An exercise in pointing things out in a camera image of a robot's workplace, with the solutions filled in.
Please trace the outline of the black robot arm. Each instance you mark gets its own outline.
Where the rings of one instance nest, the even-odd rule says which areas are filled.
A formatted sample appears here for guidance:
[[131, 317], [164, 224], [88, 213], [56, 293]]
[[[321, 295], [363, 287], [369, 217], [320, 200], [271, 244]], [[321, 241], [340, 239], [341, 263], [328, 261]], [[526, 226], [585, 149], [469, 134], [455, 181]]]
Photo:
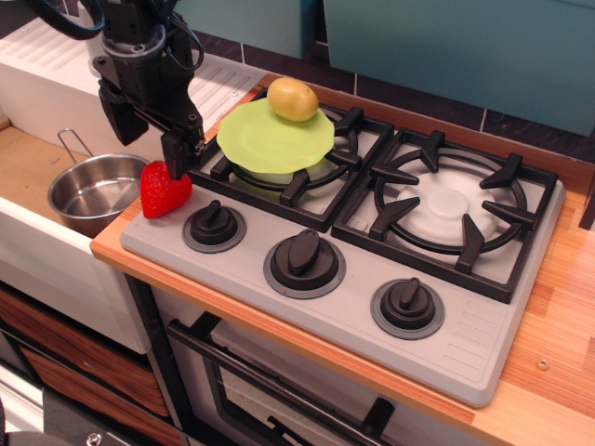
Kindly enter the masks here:
[[205, 146], [203, 118], [189, 96], [190, 82], [204, 60], [201, 43], [173, 1], [85, 1], [92, 19], [84, 27], [47, 1], [29, 8], [55, 30], [75, 40], [100, 39], [93, 58], [99, 98], [114, 134], [127, 146], [150, 126], [161, 145], [171, 178], [181, 179], [198, 163]]

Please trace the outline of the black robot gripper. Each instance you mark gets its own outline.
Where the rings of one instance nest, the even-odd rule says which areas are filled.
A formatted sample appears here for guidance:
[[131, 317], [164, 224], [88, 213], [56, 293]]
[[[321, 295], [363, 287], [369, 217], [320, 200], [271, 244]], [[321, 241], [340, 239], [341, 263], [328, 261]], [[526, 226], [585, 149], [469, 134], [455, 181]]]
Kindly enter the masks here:
[[158, 25], [145, 42], [100, 38], [105, 55], [93, 61], [100, 73], [99, 99], [117, 139], [128, 146], [151, 125], [161, 144], [171, 179], [182, 179], [201, 159], [203, 118], [188, 93], [204, 59], [193, 55], [196, 36], [185, 27]]

